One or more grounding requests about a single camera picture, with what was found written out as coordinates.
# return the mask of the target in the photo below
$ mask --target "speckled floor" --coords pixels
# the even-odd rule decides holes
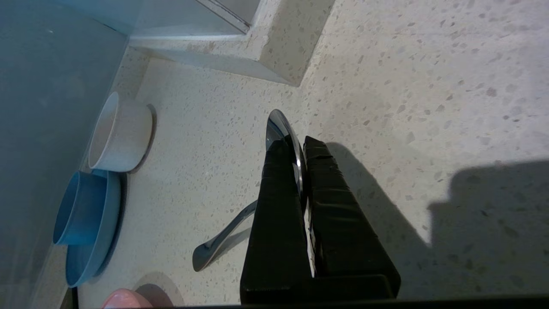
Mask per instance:
[[[242,240],[191,254],[257,197],[268,113],[329,143],[402,276],[400,298],[549,292],[549,2],[336,1],[300,87],[152,59],[158,113],[117,247],[79,288],[237,303]]]

